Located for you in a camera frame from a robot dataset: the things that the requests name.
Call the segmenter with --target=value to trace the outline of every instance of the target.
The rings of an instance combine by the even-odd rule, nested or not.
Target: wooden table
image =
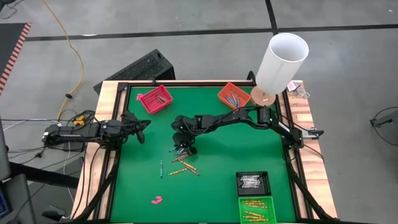
[[[186,83],[186,82],[203,82],[206,81],[208,83],[216,83],[216,82],[247,82],[248,85],[251,84],[250,80],[162,80],[162,81],[157,81],[159,84],[161,83]],[[98,120],[106,120],[106,119],[112,119],[114,107],[115,107],[115,101],[116,101],[116,95],[118,92],[118,84],[120,83],[151,83],[152,81],[105,81],[103,82],[101,93],[99,95],[98,99],[98,104],[97,104],[97,109],[96,109],[96,118]],[[298,82],[301,87],[304,88],[304,85],[302,81],[296,81]],[[126,96],[126,90],[121,91],[121,97],[120,97],[120,102],[118,104],[118,115],[117,118],[120,119],[120,114],[123,112],[123,105],[124,105],[124,99]],[[299,96],[295,96],[293,92],[288,93],[289,96],[289,102],[290,102],[290,110],[292,112],[293,120],[294,123],[304,127],[304,128],[312,128],[314,127],[314,123],[312,120],[311,116],[311,111],[310,107],[308,104],[308,100],[303,99]],[[284,101],[282,95],[279,96],[279,101],[280,101],[280,107],[282,109],[282,114],[286,114],[285,107],[284,107]],[[304,143],[318,152],[320,152],[320,147],[319,143],[317,140],[312,140],[312,139],[306,139],[304,140]],[[95,151],[98,148],[97,143],[89,143],[87,150],[86,150],[86,159],[85,159],[85,164],[84,164],[84,173],[85,173],[85,178],[83,182],[83,172],[81,173],[80,177],[80,182],[79,186],[76,192],[76,197],[75,197],[75,203],[73,204],[73,212],[77,209],[75,217],[79,216],[79,214],[83,211],[83,209],[86,207],[86,200],[90,201],[91,198],[94,196],[94,194],[97,192],[99,183],[100,183],[100,177],[102,173],[102,168],[104,164],[104,155],[105,151],[103,149],[100,149],[93,161],[93,156]],[[307,182],[307,188],[313,195],[313,197],[317,200],[317,202],[323,207],[323,209],[331,216],[336,217],[336,210],[335,206],[333,203],[333,199],[331,196],[330,192],[330,187],[328,183],[328,178],[326,176],[326,170],[325,166],[323,164],[322,159],[316,155],[314,152],[311,150],[307,149],[304,147],[300,151],[301,153],[301,160],[303,164],[303,170],[305,174],[305,180]],[[113,158],[114,158],[115,153],[111,152],[111,156],[109,159],[109,165],[107,168],[107,173],[110,171],[110,168],[113,165]],[[92,165],[92,170],[91,170],[91,184],[90,188],[88,189],[88,180],[89,180],[89,174],[90,174],[90,165],[91,162],[93,161]],[[295,169],[297,170],[297,164],[296,161],[294,160],[293,162]],[[300,209],[300,214],[302,218],[307,218],[307,214],[305,212],[305,205],[304,205],[304,199],[303,196],[298,188],[297,189],[297,196],[298,196],[298,204],[299,204],[299,209]],[[107,202],[108,202],[108,195],[109,195],[109,188],[103,195],[101,205],[100,205],[100,210],[99,210],[99,216],[98,218],[105,218],[105,213],[106,213],[106,207],[107,207]]]

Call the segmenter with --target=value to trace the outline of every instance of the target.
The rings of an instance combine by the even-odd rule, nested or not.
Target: black box
[[[153,80],[154,78],[156,80],[175,80],[173,65],[157,49],[116,72],[106,80]],[[100,94],[101,87],[102,82],[93,88],[97,94]]]
[[[259,188],[242,188],[243,182],[241,177],[244,175],[259,175]],[[238,188],[238,196],[271,196],[271,187],[269,184],[268,172],[237,172],[236,173],[236,187]]]

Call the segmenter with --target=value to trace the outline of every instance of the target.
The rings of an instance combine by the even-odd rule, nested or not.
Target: black tray
[[[243,183],[241,177],[244,175],[259,175],[259,188],[242,188]],[[236,187],[238,189],[238,196],[271,196],[271,187],[269,185],[269,178],[267,171],[254,172],[237,172],[236,173]]]

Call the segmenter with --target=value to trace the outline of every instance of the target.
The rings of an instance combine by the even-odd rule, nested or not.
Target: white cable
[[[65,166],[67,165],[67,162],[68,162],[69,157],[70,157],[70,142],[68,142],[68,147],[69,147],[68,157],[67,157],[65,163],[63,164],[63,174],[64,174],[64,175],[66,175],[66,173],[65,173]],[[68,192],[69,192],[70,198],[72,199],[72,202],[75,203],[75,201],[74,201],[74,199],[73,199],[73,196],[72,196],[72,193],[70,192],[69,187],[68,187]],[[68,217],[64,217],[64,216],[63,216],[62,218],[68,219],[68,218],[70,218],[71,216],[72,216],[72,213],[71,213]]]
[[[40,118],[38,118],[38,119],[27,119],[25,121],[19,121],[19,122],[15,123],[15,124],[12,124],[12,125],[4,128],[3,131],[7,131],[8,129],[17,126],[18,124],[25,123],[26,121],[51,121],[51,122],[57,123],[59,126],[62,126],[62,124],[59,123],[58,121],[54,121],[54,120],[50,120],[50,119],[40,119]]]

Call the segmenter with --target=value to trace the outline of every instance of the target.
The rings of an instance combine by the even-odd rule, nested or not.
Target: red tray
[[[158,86],[146,94],[138,94],[137,100],[141,101],[150,114],[155,114],[172,103],[173,97],[163,85]]]
[[[250,94],[247,94],[236,85],[227,83],[227,85],[225,85],[224,88],[218,93],[218,98],[232,109],[236,109],[237,107],[226,99],[226,96],[228,96],[231,100],[233,100],[232,94],[235,96],[235,98],[239,98],[239,107],[246,105],[251,98]]]

